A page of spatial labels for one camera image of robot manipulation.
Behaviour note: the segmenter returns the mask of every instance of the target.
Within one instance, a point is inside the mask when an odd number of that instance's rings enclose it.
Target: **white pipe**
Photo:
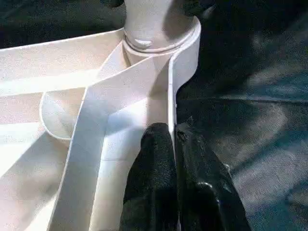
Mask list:
[[[158,53],[181,45],[193,33],[183,0],[125,0],[125,34],[138,51]]]

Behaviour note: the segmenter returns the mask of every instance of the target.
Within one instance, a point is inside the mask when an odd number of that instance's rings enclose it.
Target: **white plastic channel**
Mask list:
[[[200,32],[194,18],[192,37],[175,54],[145,58],[87,88],[50,231],[118,229],[128,171],[144,130],[165,122],[173,136],[175,95],[196,70]]]

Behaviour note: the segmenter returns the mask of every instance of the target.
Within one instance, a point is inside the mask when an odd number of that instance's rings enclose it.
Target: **white plastic structure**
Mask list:
[[[125,0],[128,43],[141,52],[157,53],[181,45],[193,33],[193,18],[183,0]]]
[[[201,26],[176,0],[143,2],[139,13],[126,2],[120,30],[0,51],[1,230],[117,230],[143,132],[168,123],[174,140]]]

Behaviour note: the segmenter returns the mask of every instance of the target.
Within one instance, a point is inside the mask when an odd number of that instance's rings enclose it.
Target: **dark fabric background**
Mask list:
[[[201,128],[230,166],[252,230],[308,230],[307,3],[219,3],[200,18],[178,123]]]

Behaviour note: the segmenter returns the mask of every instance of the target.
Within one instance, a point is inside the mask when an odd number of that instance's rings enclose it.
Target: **white plastic surface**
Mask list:
[[[168,121],[173,131],[175,112],[167,98],[171,95],[174,99],[180,85],[196,70],[201,30],[196,18],[194,29],[194,35],[174,51],[176,54],[149,55],[88,87],[50,231],[118,229],[127,174],[139,152],[143,132],[154,122]],[[185,57],[191,60],[187,63],[190,66],[183,64],[181,52],[196,56]],[[176,71],[182,78],[178,81],[173,72],[168,77],[172,55],[177,57],[172,65],[177,64]]]
[[[52,213],[67,147],[40,124],[41,95],[0,97],[2,231],[46,230]]]
[[[43,231],[50,218],[51,231],[118,228],[141,136],[154,122],[173,131],[176,91],[197,66],[192,25],[178,50],[160,54],[131,49],[123,30],[0,51],[3,230]]]

